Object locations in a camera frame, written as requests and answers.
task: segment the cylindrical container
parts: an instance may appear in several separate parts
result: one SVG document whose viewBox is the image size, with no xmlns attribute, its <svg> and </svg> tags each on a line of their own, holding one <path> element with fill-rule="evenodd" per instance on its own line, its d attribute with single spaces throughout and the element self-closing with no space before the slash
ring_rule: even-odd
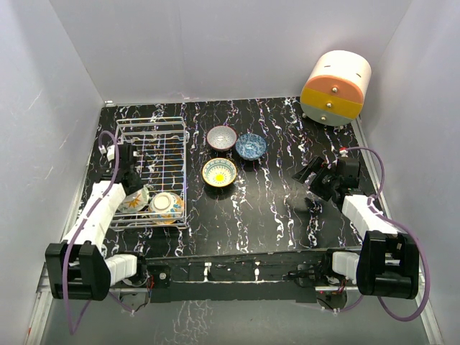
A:
<svg viewBox="0 0 460 345">
<path fill-rule="evenodd" d="M 303 87 L 303 112 L 329 126 L 350 123 L 361 112 L 371 73 L 370 64 L 358 54 L 344 50 L 327 52 Z"/>
</svg>

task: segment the black table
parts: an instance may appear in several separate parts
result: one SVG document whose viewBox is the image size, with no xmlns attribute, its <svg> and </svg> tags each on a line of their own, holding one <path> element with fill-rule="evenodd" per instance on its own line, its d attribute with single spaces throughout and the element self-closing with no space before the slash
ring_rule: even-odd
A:
<svg viewBox="0 0 460 345">
<path fill-rule="evenodd" d="M 331 203 L 313 198 L 306 185 L 291 176 L 314 155 L 328 162 L 341 147 L 357 146 L 351 125 L 323 126 L 302 118 L 298 98 L 116 106 L 103 108 L 99 120 L 83 201 L 88 197 L 101 155 L 97 137 L 115 132 L 117 119 L 182 116 L 190 139 L 187 144 L 188 229 L 174 227 L 109 230 L 104 254 L 143 252 L 146 257 L 238 254 L 305 248 L 345 247 L 361 239 Z M 259 134 L 268 152 L 259 161 L 242 160 L 232 150 L 216 152 L 206 144 L 206 133 L 216 125 L 233 127 L 238 134 Z M 201 170 L 214 157 L 235 161 L 238 177 L 217 193 L 203 182 Z M 361 188 L 374 192 L 362 161 Z"/>
</svg>

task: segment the bowl in dish rack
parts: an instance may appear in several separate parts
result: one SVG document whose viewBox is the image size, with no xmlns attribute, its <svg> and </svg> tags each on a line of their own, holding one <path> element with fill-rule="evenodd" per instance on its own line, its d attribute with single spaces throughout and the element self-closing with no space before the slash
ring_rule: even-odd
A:
<svg viewBox="0 0 460 345">
<path fill-rule="evenodd" d="M 259 159 L 267 151 L 267 143 L 257 134 L 241 135 L 236 141 L 236 151 L 244 160 Z"/>
<path fill-rule="evenodd" d="M 206 141 L 216 151 L 227 151 L 235 145 L 238 136 L 233 128 L 215 126 L 206 135 Z"/>
<path fill-rule="evenodd" d="M 149 190 L 146 186 L 137 192 L 128 195 L 118 206 L 122 213 L 134 213 L 141 211 L 149 203 Z"/>
<path fill-rule="evenodd" d="M 236 166 L 226 158 L 214 158 L 203 167 L 203 179 L 213 187 L 225 187 L 235 181 Z"/>
<path fill-rule="evenodd" d="M 182 218 L 184 211 L 183 200 L 174 193 L 161 192 L 153 197 L 149 204 L 149 217 L 156 224 L 170 225 Z"/>
</svg>

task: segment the metal wire basket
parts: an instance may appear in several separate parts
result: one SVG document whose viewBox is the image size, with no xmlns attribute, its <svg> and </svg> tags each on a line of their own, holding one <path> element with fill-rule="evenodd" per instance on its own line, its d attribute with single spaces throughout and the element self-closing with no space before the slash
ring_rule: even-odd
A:
<svg viewBox="0 0 460 345">
<path fill-rule="evenodd" d="M 116 138 L 119 144 L 130 143 L 139 157 L 137 172 L 149 191 L 149 201 L 157 193 L 174 193 L 183 200 L 182 212 L 151 213 L 148 210 L 136 213 L 115 213 L 111 221 L 113 230 L 165 226 L 175 223 L 179 229 L 186 227 L 187 183 L 186 183 L 186 130 L 182 117 L 159 117 L 148 119 L 118 120 Z"/>
</svg>

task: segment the white wall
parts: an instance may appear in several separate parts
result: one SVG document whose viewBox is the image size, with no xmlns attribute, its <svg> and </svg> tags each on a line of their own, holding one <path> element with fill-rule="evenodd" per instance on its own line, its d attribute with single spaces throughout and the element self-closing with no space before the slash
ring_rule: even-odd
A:
<svg viewBox="0 0 460 345">
<path fill-rule="evenodd" d="M 20 344 L 102 99 L 48 0 L 0 0 L 0 343 Z"/>
<path fill-rule="evenodd" d="M 460 3 L 414 0 L 374 70 L 362 114 L 394 218 L 425 244 L 446 344 L 460 339 Z"/>
<path fill-rule="evenodd" d="M 317 59 L 374 65 L 410 0 L 50 0 L 104 100 L 294 96 Z"/>
</svg>

